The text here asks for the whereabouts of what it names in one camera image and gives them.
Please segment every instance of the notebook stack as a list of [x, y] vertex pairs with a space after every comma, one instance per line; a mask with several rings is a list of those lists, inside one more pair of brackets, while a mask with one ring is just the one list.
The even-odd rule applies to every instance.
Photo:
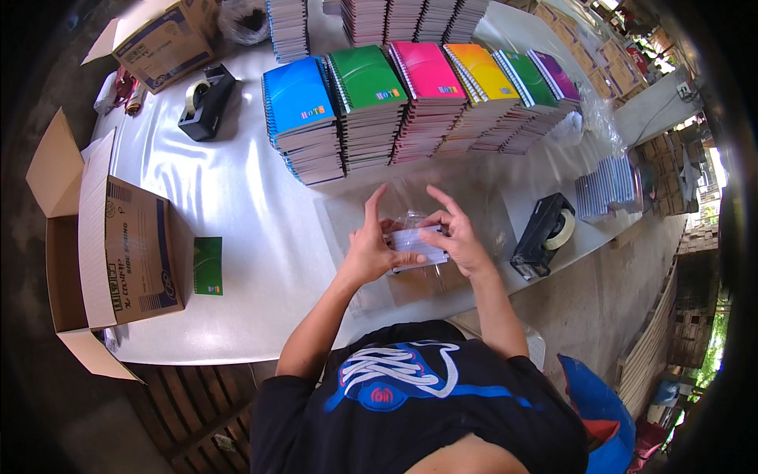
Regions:
[[342, 22], [350, 46], [380, 45], [384, 41], [387, 0], [342, 0]]
[[346, 170], [388, 165], [408, 103], [392, 66], [379, 46], [331, 52], [326, 63], [340, 109]]
[[266, 0], [266, 8], [277, 62], [308, 56], [308, 0]]
[[492, 57], [513, 82], [522, 101], [472, 148], [525, 155], [535, 142], [555, 127], [558, 104], [528, 56], [500, 50]]
[[445, 45], [468, 96], [468, 104], [437, 149], [439, 156], [460, 155], [497, 125], [519, 103], [518, 93], [490, 54], [479, 45]]
[[401, 265], [392, 268], [387, 274], [398, 274], [411, 268], [426, 267], [429, 265], [442, 265], [447, 262], [449, 256], [447, 252], [439, 247], [429, 245], [421, 238], [421, 230], [427, 232], [439, 232], [442, 234], [441, 225], [431, 225], [423, 229], [405, 229], [394, 231], [385, 236], [385, 243], [389, 248], [396, 252], [417, 252], [425, 256], [426, 262], [414, 263], [411, 265]]
[[447, 25], [456, 12], [456, 0], [424, 0], [413, 40], [442, 44]]
[[424, 0], [389, 0], [384, 24], [384, 44], [412, 41]]
[[577, 217], [593, 224], [614, 217], [624, 209], [630, 214], [642, 212], [640, 170], [629, 157], [608, 157], [600, 161], [597, 171], [575, 181]]
[[530, 49], [527, 56], [534, 62], [545, 82], [550, 87], [550, 91], [558, 102], [558, 115], [563, 120], [569, 113], [578, 110], [581, 106], [581, 97], [571, 79], [563, 72], [558, 61], [551, 56], [542, 52]]
[[392, 163], [429, 158], [463, 111], [466, 94], [436, 44], [392, 42], [389, 51], [410, 95]]
[[345, 176], [337, 117], [324, 85], [319, 58], [304, 58], [265, 72], [261, 78], [271, 145], [306, 186]]
[[471, 42], [476, 25], [489, 4], [490, 0], [458, 0], [456, 12], [445, 31], [445, 43]]

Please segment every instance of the black tape dispenser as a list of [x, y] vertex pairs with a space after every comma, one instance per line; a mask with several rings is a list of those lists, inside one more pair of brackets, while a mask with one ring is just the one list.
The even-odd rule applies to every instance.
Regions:
[[221, 114], [229, 100], [236, 79], [223, 64], [208, 66], [205, 79], [187, 88], [186, 104], [179, 128], [196, 142], [216, 136]]
[[511, 266], [527, 280], [550, 275], [550, 260], [574, 232], [575, 214], [561, 193], [537, 201], [513, 251]]

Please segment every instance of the hand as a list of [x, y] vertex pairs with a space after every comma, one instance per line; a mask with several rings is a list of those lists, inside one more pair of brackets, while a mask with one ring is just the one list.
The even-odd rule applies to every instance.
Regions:
[[458, 270], [466, 278], [485, 272], [497, 272], [471, 227], [468, 216], [463, 213], [456, 201], [431, 184], [427, 186], [427, 193], [445, 206], [448, 212], [439, 210], [419, 222], [416, 227], [446, 225], [450, 237], [445, 237], [439, 232], [421, 231], [421, 238], [426, 243], [447, 251], [457, 264]]
[[366, 201], [365, 223], [350, 234], [350, 250], [337, 272], [338, 278], [345, 278], [356, 289], [394, 267], [426, 262], [426, 257], [417, 252], [395, 252], [384, 242], [383, 233], [394, 224], [391, 219], [379, 221], [379, 199], [386, 191], [385, 183]]

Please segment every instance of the table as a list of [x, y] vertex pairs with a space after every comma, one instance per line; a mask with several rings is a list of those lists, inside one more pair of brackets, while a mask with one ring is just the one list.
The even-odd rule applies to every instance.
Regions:
[[[490, 10], [493, 6], [503, 7], [493, 2]], [[513, 15], [494, 15], [491, 20], [505, 29], [531, 31], [531, 47], [554, 54], [572, 76], [583, 74], [542, 20], [509, 10]], [[312, 2], [309, 12], [313, 54], [347, 47], [339, 17], [323, 15], [320, 2]], [[240, 81], [214, 140], [196, 143], [177, 127], [184, 90], [202, 77], [202, 71], [157, 96], [148, 94], [134, 118], [121, 109], [100, 117], [92, 135], [93, 139], [103, 137], [116, 127], [111, 173], [166, 196], [174, 207], [174, 259], [186, 308], [113, 328], [117, 340], [113, 354], [124, 362], [204, 365], [278, 358], [290, 332], [336, 272], [330, 252], [336, 237], [329, 229], [322, 230], [324, 219], [319, 212], [327, 201], [344, 199], [346, 206], [360, 206], [349, 200], [383, 181], [409, 173], [432, 176], [441, 169], [453, 169], [461, 160], [482, 160], [496, 171], [510, 226], [520, 237], [537, 199], [560, 191], [575, 202], [573, 180], [592, 171], [604, 156], [603, 144], [585, 135], [580, 146], [571, 149], [538, 143], [525, 157], [472, 154], [452, 161], [426, 160], [369, 174], [356, 172], [341, 182], [309, 189], [290, 175], [266, 135], [260, 76], [277, 66], [271, 44], [232, 51], [219, 60]], [[557, 253], [551, 269], [557, 272], [587, 255], [639, 217], [622, 213], [596, 226], [578, 222], [574, 237]], [[356, 219], [354, 227], [361, 221], [362, 217]], [[192, 294], [195, 236], [224, 238], [222, 297]], [[510, 293], [534, 282], [525, 281], [507, 264], [500, 271]], [[335, 347], [385, 325], [442, 319], [473, 307], [470, 287], [461, 287], [379, 318], [349, 312]]]

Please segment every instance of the black t-shirt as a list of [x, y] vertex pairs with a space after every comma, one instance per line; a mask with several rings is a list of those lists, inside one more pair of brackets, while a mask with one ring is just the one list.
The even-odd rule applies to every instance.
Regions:
[[324, 383], [268, 379], [252, 413], [251, 471], [405, 472], [468, 433], [531, 474], [584, 473], [581, 420], [523, 356], [472, 341], [363, 347]]

